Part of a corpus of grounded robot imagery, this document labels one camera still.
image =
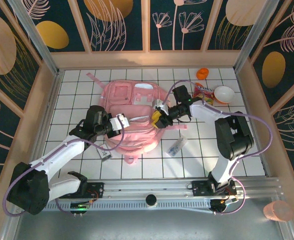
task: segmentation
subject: backpack strap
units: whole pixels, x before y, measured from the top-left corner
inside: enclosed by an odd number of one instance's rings
[[[100,81],[97,77],[95,77],[94,75],[92,75],[90,72],[86,74],[91,80],[93,80],[94,83],[97,83],[99,85],[99,87],[101,87],[102,89],[104,89],[106,87],[105,84],[102,83],[102,81]]]
[[[139,157],[139,155],[136,155],[136,156],[128,156],[128,155],[125,155],[124,156],[124,161],[126,163],[128,163],[128,164],[133,164],[133,163],[136,163],[137,162],[138,157]]]
[[[167,126],[165,130],[174,130],[174,129],[187,129],[187,124],[179,124],[179,125],[172,125]]]

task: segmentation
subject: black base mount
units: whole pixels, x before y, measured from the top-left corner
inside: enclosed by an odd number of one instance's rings
[[[227,197],[230,195],[237,195],[235,182],[229,181],[229,184],[224,186],[218,191],[214,191],[212,184],[209,180],[197,180],[191,182],[192,194],[194,197],[210,197],[210,196],[221,196]]]

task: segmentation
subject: backpack pocket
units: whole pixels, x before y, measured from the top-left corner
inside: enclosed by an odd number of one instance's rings
[[[149,105],[113,105],[109,110],[113,118],[117,114],[125,115],[129,121],[129,127],[126,130],[131,129],[133,127],[132,125],[148,125],[154,111]]]
[[[129,104],[132,95],[132,84],[129,82],[115,82],[111,86],[108,102],[110,105]]]

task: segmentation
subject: pink backpack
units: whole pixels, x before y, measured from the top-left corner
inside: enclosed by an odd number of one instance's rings
[[[165,130],[157,129],[151,124],[155,111],[152,103],[154,99],[165,100],[167,92],[151,82],[115,80],[104,85],[91,73],[87,73],[87,76],[103,88],[99,105],[111,113],[112,117],[124,114],[129,121],[129,126],[125,128],[123,142],[116,148],[118,153],[124,155],[125,162],[132,164],[141,154],[153,150],[160,142]],[[185,129],[187,126],[170,127],[170,129],[178,128]],[[113,148],[121,138],[122,135],[112,138],[105,136],[105,141]]]

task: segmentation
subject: orange cup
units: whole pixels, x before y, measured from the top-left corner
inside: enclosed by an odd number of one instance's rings
[[[294,212],[289,204],[281,200],[267,204],[263,208],[263,214],[266,218],[279,222],[288,222],[294,217]]]
[[[199,80],[204,80],[205,78],[207,78],[208,74],[209,74],[208,68],[201,68],[197,71],[196,77]]]

